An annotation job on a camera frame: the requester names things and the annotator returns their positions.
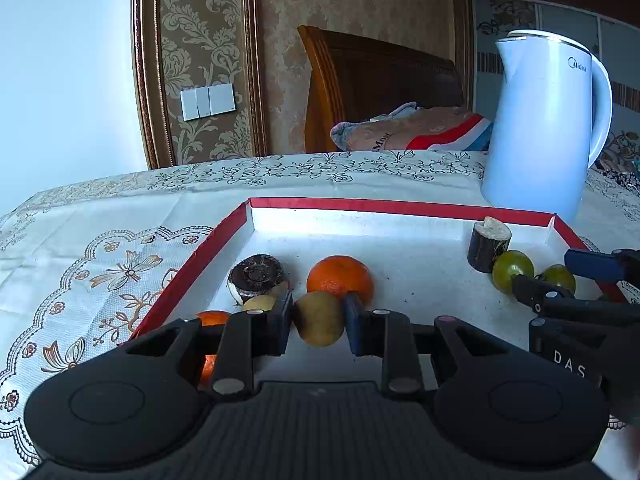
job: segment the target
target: electric kettle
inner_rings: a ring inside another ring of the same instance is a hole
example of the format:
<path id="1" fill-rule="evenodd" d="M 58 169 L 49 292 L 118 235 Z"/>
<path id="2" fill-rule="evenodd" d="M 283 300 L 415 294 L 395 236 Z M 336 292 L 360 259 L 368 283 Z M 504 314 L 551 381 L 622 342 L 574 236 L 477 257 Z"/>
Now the electric kettle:
<path id="1" fill-rule="evenodd" d="M 482 195 L 496 207 L 572 222 L 609 133 L 609 75 L 586 47 L 551 32 L 513 30 L 495 44 L 504 81 Z"/>

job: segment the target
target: light switch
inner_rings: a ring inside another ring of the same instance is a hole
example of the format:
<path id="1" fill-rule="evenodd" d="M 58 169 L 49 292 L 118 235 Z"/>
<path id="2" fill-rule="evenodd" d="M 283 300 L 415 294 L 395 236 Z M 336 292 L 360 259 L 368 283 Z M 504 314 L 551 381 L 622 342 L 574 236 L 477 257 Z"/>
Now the light switch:
<path id="1" fill-rule="evenodd" d="M 198 101 L 196 97 L 196 89 L 190 88 L 188 90 L 182 90 L 180 92 L 180 102 L 182 103 L 182 120 L 191 121 L 197 119 L 198 115 Z"/>
<path id="2" fill-rule="evenodd" d="M 211 115 L 208 87 L 203 86 L 201 88 L 196 88 L 196 103 L 198 105 L 198 115 L 200 117 L 209 117 Z"/>
<path id="3" fill-rule="evenodd" d="M 209 87 L 209 107 L 211 115 L 232 112 L 236 109 L 234 86 L 231 83 Z"/>

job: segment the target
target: bed headboard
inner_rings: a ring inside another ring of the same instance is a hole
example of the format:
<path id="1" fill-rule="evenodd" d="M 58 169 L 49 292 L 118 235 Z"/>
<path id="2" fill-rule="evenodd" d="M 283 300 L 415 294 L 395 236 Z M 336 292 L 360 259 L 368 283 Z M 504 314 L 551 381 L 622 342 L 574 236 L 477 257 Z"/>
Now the bed headboard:
<path id="1" fill-rule="evenodd" d="M 305 151 L 336 152 L 329 131 L 417 101 L 424 107 L 462 106 L 462 85 L 449 59 L 385 41 L 300 25 L 311 62 Z"/>

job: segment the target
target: tablecloth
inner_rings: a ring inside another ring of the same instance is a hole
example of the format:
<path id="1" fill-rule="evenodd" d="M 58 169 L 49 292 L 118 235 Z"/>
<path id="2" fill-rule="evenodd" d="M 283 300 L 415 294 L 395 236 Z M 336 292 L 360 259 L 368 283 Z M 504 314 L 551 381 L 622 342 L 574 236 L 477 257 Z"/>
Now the tablecloth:
<path id="1" fill-rule="evenodd" d="M 20 478 L 38 463 L 23 423 L 30 392 L 126 341 L 193 250 L 248 197 L 487 205 L 485 157 L 411 150 L 266 156 L 33 196 L 0 218 L 0 478 Z M 640 198 L 590 170 L 572 227 L 602 251 L 636 248 Z"/>

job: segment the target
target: orange fruit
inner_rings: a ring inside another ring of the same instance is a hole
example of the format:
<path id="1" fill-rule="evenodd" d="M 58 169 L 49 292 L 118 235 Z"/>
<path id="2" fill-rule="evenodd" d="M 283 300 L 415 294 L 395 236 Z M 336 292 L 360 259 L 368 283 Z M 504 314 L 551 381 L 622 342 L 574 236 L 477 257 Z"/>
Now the orange fruit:
<path id="1" fill-rule="evenodd" d="M 203 326 L 222 325 L 226 323 L 231 314 L 223 310 L 205 310 L 196 314 L 200 318 Z M 213 373 L 213 367 L 216 363 L 215 355 L 207 355 L 204 359 L 204 366 L 200 374 L 200 384 L 207 384 Z"/>
<path id="2" fill-rule="evenodd" d="M 373 279 L 362 262 L 350 256 L 329 256 L 316 263 L 306 278 L 306 291 L 322 290 L 341 299 L 347 292 L 358 293 L 367 306 L 373 298 Z"/>

